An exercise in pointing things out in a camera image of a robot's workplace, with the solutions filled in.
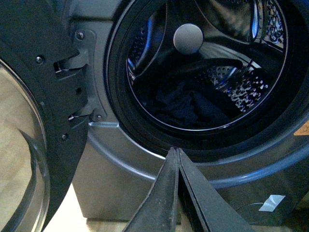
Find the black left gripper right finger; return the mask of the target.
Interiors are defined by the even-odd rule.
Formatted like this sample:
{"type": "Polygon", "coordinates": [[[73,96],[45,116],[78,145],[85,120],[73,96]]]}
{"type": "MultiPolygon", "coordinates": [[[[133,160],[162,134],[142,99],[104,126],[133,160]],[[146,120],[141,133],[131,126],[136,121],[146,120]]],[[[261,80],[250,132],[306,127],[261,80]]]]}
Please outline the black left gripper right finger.
{"type": "Polygon", "coordinates": [[[178,196],[195,232],[253,232],[180,148],[178,196]]]}

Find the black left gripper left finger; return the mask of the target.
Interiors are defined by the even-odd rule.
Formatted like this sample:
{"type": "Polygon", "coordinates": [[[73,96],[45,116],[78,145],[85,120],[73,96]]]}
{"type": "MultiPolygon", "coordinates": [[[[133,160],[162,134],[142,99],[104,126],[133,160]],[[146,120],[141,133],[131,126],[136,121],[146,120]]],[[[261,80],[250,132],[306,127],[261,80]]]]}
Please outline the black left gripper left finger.
{"type": "Polygon", "coordinates": [[[125,232],[174,232],[178,209],[179,164],[175,148],[171,148],[150,191],[125,232]]]}

